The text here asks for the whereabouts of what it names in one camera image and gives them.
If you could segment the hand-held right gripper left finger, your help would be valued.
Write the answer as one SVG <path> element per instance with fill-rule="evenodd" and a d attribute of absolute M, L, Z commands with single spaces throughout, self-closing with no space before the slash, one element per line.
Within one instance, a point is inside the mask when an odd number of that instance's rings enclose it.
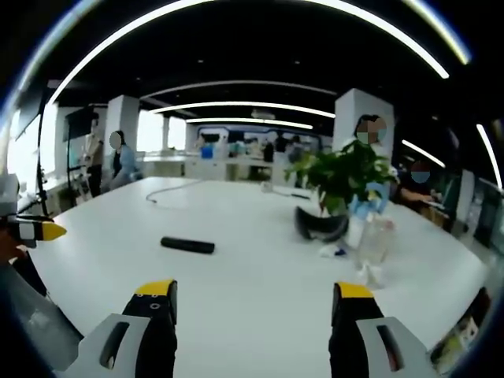
<path fill-rule="evenodd" d="M 80 342 L 66 377 L 172 377 L 176 359 L 177 282 L 137 288 L 121 314 L 109 315 Z"/>

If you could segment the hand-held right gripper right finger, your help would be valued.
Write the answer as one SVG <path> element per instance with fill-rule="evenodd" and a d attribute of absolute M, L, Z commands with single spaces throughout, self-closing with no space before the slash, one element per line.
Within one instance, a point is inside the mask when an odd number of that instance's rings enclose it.
<path fill-rule="evenodd" d="M 332 377 L 436 377 L 424 344 L 385 317 L 365 286 L 337 282 L 328 343 Z"/>

